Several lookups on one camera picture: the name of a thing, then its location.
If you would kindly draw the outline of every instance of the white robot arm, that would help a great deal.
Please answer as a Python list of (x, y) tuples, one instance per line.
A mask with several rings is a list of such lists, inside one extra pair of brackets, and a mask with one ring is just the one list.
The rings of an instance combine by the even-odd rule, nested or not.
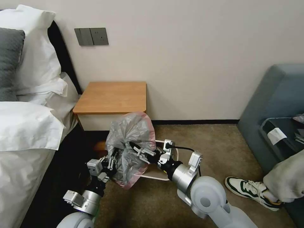
[[(171, 148), (176, 148), (175, 142), (172, 140), (165, 140), (163, 152), (159, 152), (159, 150), (149, 151), (140, 148), (133, 142), (130, 142), (130, 146), (137, 152), (141, 160), (148, 164), (155, 163), (159, 169), (167, 173), (168, 178), (177, 185), (179, 198), (188, 204), (200, 218), (209, 216), (219, 228), (257, 228), (241, 209), (228, 203), (225, 190), (216, 179), (210, 176), (197, 178), (202, 160), (202, 155), (199, 152), (190, 149), (193, 153), (187, 167), (182, 162), (172, 159)], [(112, 156), (110, 159), (104, 157), (101, 160), (92, 159), (88, 162), (87, 165), (93, 177), (92, 183), (99, 181), (105, 184), (108, 181), (107, 173), (112, 171), (110, 166), (112, 164), (113, 168), (114, 160), (115, 157)], [(94, 216), (103, 196), (104, 187), (101, 187), (102, 196), (100, 196), (95, 188), (97, 184), (92, 185), (93, 189), (91, 187), (90, 190), (85, 190), (82, 196), (72, 191), (66, 193), (65, 201), (82, 212), (66, 216), (57, 228), (93, 228)]]

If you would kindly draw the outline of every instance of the white pillow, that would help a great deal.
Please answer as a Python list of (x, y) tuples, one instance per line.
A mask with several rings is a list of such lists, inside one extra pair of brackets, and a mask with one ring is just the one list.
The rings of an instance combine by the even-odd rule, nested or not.
[(55, 13), (19, 5), (0, 11), (0, 28), (25, 32), (20, 66), (16, 72), (16, 94), (55, 92), (61, 94), (67, 86), (59, 74), (61, 66), (48, 38), (48, 28)]
[(29, 102), (0, 102), (0, 151), (58, 150), (63, 123), (54, 109)]

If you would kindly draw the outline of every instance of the plastic bag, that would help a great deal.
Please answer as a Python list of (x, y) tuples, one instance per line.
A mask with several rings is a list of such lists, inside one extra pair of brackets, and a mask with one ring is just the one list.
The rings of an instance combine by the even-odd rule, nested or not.
[(113, 179), (124, 189), (131, 188), (148, 167), (130, 147), (130, 141), (142, 148), (156, 149), (154, 128), (146, 113), (132, 112), (113, 121), (106, 140), (109, 156), (114, 148), (119, 149)]

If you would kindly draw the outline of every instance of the black headboard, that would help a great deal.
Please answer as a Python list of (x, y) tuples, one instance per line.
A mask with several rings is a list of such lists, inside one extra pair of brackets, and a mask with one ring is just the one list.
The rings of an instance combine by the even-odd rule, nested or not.
[(81, 88), (79, 86), (75, 70), (67, 50), (66, 44), (64, 43), (61, 32), (55, 21), (51, 24), (51, 26), (47, 30), (47, 35), (50, 39), (50, 42), (55, 48), (58, 60), (61, 65), (61, 71), (66, 72), (74, 83), (78, 94), (82, 94)]

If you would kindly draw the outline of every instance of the gray pillow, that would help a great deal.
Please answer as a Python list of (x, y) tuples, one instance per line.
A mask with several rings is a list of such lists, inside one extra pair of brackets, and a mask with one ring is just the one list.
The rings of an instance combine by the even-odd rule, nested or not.
[(23, 49), (22, 30), (0, 28), (0, 101), (17, 101), (15, 72)]

